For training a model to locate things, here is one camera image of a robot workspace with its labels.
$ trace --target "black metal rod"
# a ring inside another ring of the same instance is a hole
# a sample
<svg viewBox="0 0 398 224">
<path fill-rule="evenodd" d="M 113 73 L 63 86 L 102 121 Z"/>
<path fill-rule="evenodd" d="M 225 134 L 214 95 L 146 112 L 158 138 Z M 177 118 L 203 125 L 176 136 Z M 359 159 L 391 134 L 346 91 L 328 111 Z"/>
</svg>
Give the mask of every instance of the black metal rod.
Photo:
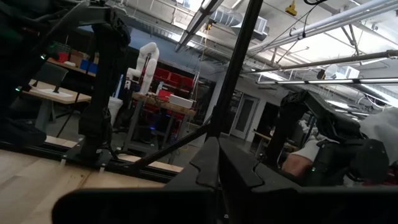
<svg viewBox="0 0 398 224">
<path fill-rule="evenodd" d="M 360 56 L 353 56 L 353 57 L 346 57 L 346 58 L 338 58 L 332 60 L 324 60 L 321 62 L 312 62 L 312 63 L 304 63 L 300 65 L 292 65 L 292 66 L 282 66 L 280 68 L 266 68 L 256 70 L 254 72 L 242 72 L 241 74 L 255 74 L 260 72 L 273 72 L 278 70 L 291 70 L 296 68 L 309 68 L 309 67 L 316 67 L 316 66 L 323 66 L 323 65 L 333 65 L 337 63 L 346 63 L 346 62 L 358 62 L 363 60 L 372 60 L 378 58 L 391 58 L 391 57 L 398 57 L 398 50 L 388 50 L 386 52 L 379 52 L 374 54 L 368 55 L 360 55 Z"/>
<path fill-rule="evenodd" d="M 210 125 L 204 125 L 198 128 L 196 131 L 192 132 L 191 134 L 181 138 L 179 141 L 174 142 L 173 144 L 167 146 L 166 148 L 159 150 L 152 155 L 139 159 L 137 162 L 134 163 L 133 168 L 141 169 L 149 164 L 157 161 L 158 159 L 176 151 L 178 148 L 190 143 L 191 141 L 199 138 L 200 136 L 206 134 L 209 130 Z"/>
<path fill-rule="evenodd" d="M 262 6 L 261 0 L 250 0 L 246 15 L 243 20 L 242 29 L 239 33 L 235 44 L 235 49 L 231 57 L 231 62 L 227 69 L 223 86 L 221 87 L 220 96 L 213 117 L 211 119 L 211 129 L 209 130 L 209 137 L 219 137 L 221 134 L 222 123 L 224 116 L 228 110 L 232 95 L 238 82 L 239 74 L 241 73 L 242 65 L 246 52 L 250 44 L 253 34 L 254 26 Z"/>
</svg>

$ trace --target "door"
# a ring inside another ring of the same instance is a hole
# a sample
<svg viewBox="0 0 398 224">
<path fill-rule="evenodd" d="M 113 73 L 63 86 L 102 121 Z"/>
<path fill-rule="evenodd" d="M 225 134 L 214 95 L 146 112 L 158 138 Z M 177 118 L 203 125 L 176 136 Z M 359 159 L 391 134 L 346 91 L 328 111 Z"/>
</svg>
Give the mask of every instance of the door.
<svg viewBox="0 0 398 224">
<path fill-rule="evenodd" d="M 257 108 L 258 99 L 243 95 L 241 103 L 236 113 L 234 123 L 232 125 L 231 134 L 241 138 L 246 139 L 246 135 L 251 126 L 251 122 L 254 116 L 254 112 Z"/>
</svg>

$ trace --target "metal frame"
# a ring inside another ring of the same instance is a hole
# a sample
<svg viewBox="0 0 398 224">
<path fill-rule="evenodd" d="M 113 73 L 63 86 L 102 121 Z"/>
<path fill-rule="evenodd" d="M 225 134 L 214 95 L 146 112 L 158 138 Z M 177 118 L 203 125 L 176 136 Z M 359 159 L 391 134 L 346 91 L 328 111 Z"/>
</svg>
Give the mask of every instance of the metal frame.
<svg viewBox="0 0 398 224">
<path fill-rule="evenodd" d="M 251 36 L 256 25 L 257 17 L 261 10 L 262 1 L 260 0 L 250 0 L 247 13 L 243 20 L 243 26 L 239 33 L 234 53 L 231 58 L 231 63 L 229 64 L 223 86 L 221 88 L 221 93 L 219 96 L 218 104 L 213 110 L 213 114 L 210 119 L 204 123 L 202 127 L 197 129 L 195 132 L 181 138 L 179 141 L 159 150 L 155 154 L 149 155 L 137 162 L 128 162 L 120 159 L 110 158 L 104 167 L 103 164 L 98 165 L 95 161 L 90 161 L 84 158 L 78 158 L 77 156 L 73 158 L 67 158 L 67 162 L 74 164 L 79 164 L 92 168 L 106 168 L 107 171 L 116 172 L 120 174 L 133 175 L 140 178 L 151 179 L 158 182 L 168 182 L 177 173 L 169 170 L 156 169 L 149 167 L 148 165 L 155 162 L 156 160 L 176 151 L 178 148 L 188 144 L 192 140 L 199 138 L 204 134 L 208 134 L 209 137 L 219 137 L 221 134 L 221 125 L 224 122 L 223 115 L 228 109 L 229 102 L 231 101 L 233 91 L 235 89 L 236 83 L 238 82 L 239 74 L 244 62 L 245 53 L 248 50 Z M 8 149 L 10 151 L 22 152 L 26 154 L 33 154 L 35 156 L 45 157 L 49 159 L 62 160 L 65 159 L 68 151 L 73 149 L 65 148 L 62 146 L 55 146 L 51 144 L 44 144 L 40 147 L 15 147 L 12 144 L 0 142 L 0 146 L 3 149 Z M 107 150 L 102 149 L 102 154 L 109 154 Z"/>
</svg>

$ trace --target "white box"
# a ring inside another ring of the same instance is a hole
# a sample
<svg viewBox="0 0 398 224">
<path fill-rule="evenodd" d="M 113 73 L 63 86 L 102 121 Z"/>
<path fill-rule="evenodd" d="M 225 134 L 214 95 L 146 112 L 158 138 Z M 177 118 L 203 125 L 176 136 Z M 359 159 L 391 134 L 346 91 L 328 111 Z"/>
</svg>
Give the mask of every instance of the white box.
<svg viewBox="0 0 398 224">
<path fill-rule="evenodd" d="M 175 104 L 175 105 L 182 106 L 184 108 L 188 108 L 188 109 L 190 109 L 192 107 L 192 103 L 193 103 L 192 100 L 187 100 L 187 99 L 175 96 L 173 94 L 171 94 L 169 96 L 169 102 L 172 104 Z"/>
</svg>

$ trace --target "ceiling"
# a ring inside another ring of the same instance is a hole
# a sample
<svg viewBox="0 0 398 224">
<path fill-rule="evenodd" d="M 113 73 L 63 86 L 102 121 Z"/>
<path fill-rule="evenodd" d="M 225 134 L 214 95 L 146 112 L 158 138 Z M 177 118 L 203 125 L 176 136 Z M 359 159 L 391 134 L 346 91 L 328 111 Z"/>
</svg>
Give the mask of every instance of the ceiling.
<svg viewBox="0 0 398 224">
<path fill-rule="evenodd" d="M 161 22 L 173 25 L 176 28 L 184 30 L 189 25 L 194 11 L 190 11 L 187 8 L 182 7 L 177 4 L 175 0 L 125 0 L 125 4 L 134 9 L 134 12 L 129 12 L 129 14 L 135 14 L 135 10 L 148 14 L 157 19 L 155 22 L 160 26 Z M 363 4 L 370 0 L 356 0 L 356 2 Z M 231 9 L 235 4 L 236 0 L 224 0 L 222 5 Z M 249 0 L 242 0 L 241 3 L 234 9 L 237 12 L 244 13 L 248 6 Z M 260 16 L 267 19 L 267 26 L 270 27 L 269 36 L 265 42 L 275 39 L 278 35 L 283 33 L 289 26 L 297 19 L 302 17 L 307 13 L 312 7 L 306 5 L 302 0 L 296 0 L 296 11 L 297 16 L 291 16 L 285 12 L 285 8 L 291 4 L 292 0 L 264 0 L 261 8 Z M 347 10 L 352 7 L 356 7 L 354 3 L 350 0 L 329 0 L 326 2 L 330 7 L 336 10 Z M 317 6 L 311 14 L 308 16 L 307 25 L 314 22 L 321 21 L 327 17 L 330 17 L 332 13 Z M 378 34 L 384 36 L 390 41 L 376 37 L 368 32 L 364 32 L 362 29 L 353 27 L 354 34 L 358 41 L 358 47 L 362 54 L 371 54 L 374 52 L 382 52 L 386 50 L 398 49 L 398 31 L 396 31 L 398 25 L 398 18 L 396 17 L 396 12 L 391 11 L 382 15 L 378 15 L 367 19 L 366 21 L 361 21 L 362 25 L 372 29 Z M 303 27 L 303 22 L 298 22 L 295 28 Z M 174 41 L 179 40 L 179 35 L 171 35 Z M 200 40 L 200 37 L 204 37 L 208 40 L 207 49 L 213 49 L 213 58 L 217 59 L 218 54 L 219 60 L 225 62 L 225 54 L 230 54 L 234 45 L 236 43 L 236 34 L 229 28 L 223 25 L 216 24 L 213 28 L 206 34 L 204 31 L 200 30 L 197 32 L 197 37 L 199 41 L 195 43 L 201 44 L 203 47 L 205 45 L 204 40 Z M 252 40 L 251 46 L 260 43 L 259 40 Z M 288 50 L 292 44 L 287 44 L 280 46 L 276 53 L 276 60 L 278 60 L 286 50 Z M 258 53 L 254 58 L 253 62 L 247 61 L 246 66 L 253 68 L 261 68 L 264 66 L 259 60 L 268 59 L 270 60 L 273 55 L 273 49 Z M 355 53 L 355 49 L 350 45 L 349 40 L 344 35 L 341 29 L 335 29 L 328 31 L 324 34 L 318 34 L 313 37 L 308 37 L 301 41 L 298 41 L 294 47 L 290 50 L 291 54 L 288 54 L 280 61 L 281 65 L 295 65 L 298 63 L 309 63 L 316 62 L 320 60 L 328 60 L 332 58 L 350 57 Z M 214 70 L 223 71 L 225 69 L 225 64 L 220 66 L 214 63 Z M 365 66 L 353 65 L 356 69 L 360 70 L 361 76 L 364 77 L 397 77 L 396 71 L 398 70 L 398 61 L 396 60 L 383 60 L 380 62 L 372 63 Z M 301 72 L 302 78 L 304 76 L 311 74 L 314 76 L 314 72 Z M 398 93 L 398 87 L 395 85 L 385 85 L 386 89 Z M 357 91 L 340 86 L 339 89 L 342 93 L 347 94 L 347 96 L 352 96 L 353 98 L 360 97 Z"/>
</svg>

